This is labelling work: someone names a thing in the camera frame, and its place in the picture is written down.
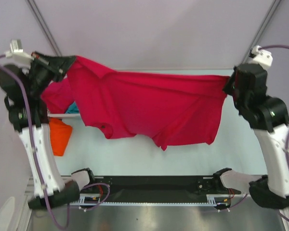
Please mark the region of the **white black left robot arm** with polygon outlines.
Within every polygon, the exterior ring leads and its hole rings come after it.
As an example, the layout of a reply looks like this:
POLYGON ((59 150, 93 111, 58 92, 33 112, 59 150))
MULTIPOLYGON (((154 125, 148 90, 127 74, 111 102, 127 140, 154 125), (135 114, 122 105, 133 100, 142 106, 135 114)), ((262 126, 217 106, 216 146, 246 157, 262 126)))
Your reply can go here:
POLYGON ((62 81, 76 61, 75 56, 48 56, 38 52, 0 55, 0 88, 6 93, 4 103, 8 118, 19 135, 34 180, 32 210, 46 210, 68 205, 90 193, 97 181, 89 168, 74 172, 68 181, 61 177, 51 147, 47 106, 41 95, 54 81, 62 81))

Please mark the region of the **white plastic laundry basket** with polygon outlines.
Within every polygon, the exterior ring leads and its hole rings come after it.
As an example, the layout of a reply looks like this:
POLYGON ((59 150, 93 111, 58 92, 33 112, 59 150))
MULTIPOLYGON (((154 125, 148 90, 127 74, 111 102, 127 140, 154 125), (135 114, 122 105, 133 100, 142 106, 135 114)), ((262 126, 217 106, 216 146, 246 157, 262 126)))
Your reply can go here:
POLYGON ((66 118, 80 118, 80 114, 54 114, 51 113, 49 110, 48 117, 58 118, 58 119, 66 119, 66 118))

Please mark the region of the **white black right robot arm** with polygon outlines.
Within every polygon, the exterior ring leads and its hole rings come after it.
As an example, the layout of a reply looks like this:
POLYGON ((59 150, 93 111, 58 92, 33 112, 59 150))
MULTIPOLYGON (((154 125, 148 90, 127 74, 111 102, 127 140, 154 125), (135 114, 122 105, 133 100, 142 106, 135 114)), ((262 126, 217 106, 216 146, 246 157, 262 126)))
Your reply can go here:
POLYGON ((224 168, 214 174, 212 186, 218 193, 228 189, 248 193, 258 206, 282 210, 289 207, 289 115, 280 98, 267 95, 267 75, 260 64, 240 64, 223 88, 258 139, 267 174, 224 168))

